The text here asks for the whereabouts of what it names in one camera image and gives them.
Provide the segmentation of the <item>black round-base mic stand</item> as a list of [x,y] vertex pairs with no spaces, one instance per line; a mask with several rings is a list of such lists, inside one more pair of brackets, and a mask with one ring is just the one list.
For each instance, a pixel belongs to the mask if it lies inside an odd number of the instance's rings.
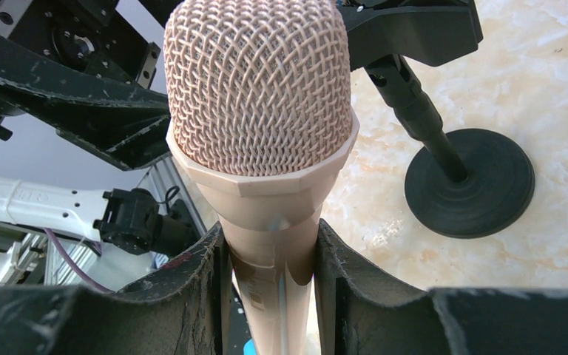
[[487,129],[444,132],[408,64],[438,67],[474,53],[483,32],[474,1],[338,1],[351,69],[363,69],[406,133],[422,143],[405,175],[415,218],[446,237],[486,237],[529,206],[535,170],[510,138]]

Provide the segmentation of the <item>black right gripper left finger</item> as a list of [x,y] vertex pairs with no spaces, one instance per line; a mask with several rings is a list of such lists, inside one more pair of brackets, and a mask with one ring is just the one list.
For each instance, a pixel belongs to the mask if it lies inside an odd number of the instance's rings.
[[0,354],[225,354],[231,267],[219,224],[120,291],[0,287]]

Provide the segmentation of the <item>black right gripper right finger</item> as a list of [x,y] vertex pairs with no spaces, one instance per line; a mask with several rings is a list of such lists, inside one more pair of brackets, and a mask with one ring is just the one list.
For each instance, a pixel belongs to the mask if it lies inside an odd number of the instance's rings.
[[324,220],[314,280],[323,354],[568,354],[568,288],[421,290]]

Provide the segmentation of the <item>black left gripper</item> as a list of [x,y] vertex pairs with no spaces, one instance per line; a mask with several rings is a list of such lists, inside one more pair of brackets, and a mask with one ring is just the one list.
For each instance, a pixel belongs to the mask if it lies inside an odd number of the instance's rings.
[[152,90],[160,47],[116,1],[0,1],[0,140],[22,114],[123,170],[169,156],[167,97]]

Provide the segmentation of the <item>beige microphone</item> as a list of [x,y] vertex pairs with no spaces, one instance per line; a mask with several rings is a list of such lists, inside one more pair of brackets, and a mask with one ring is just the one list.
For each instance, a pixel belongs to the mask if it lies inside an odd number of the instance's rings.
[[302,354],[322,205],[354,146],[333,1],[183,1],[165,26],[173,157],[216,211],[258,354]]

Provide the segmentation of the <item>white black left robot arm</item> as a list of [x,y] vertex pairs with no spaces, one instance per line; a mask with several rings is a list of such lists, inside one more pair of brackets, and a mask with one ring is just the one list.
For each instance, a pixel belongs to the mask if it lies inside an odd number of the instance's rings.
[[[160,46],[146,40],[116,1],[0,1],[0,140],[7,117],[27,113],[66,141],[124,171],[170,163],[165,98],[151,85]],[[200,236],[183,181],[155,197],[61,189],[0,178],[0,223],[52,229],[86,246],[174,257]]]

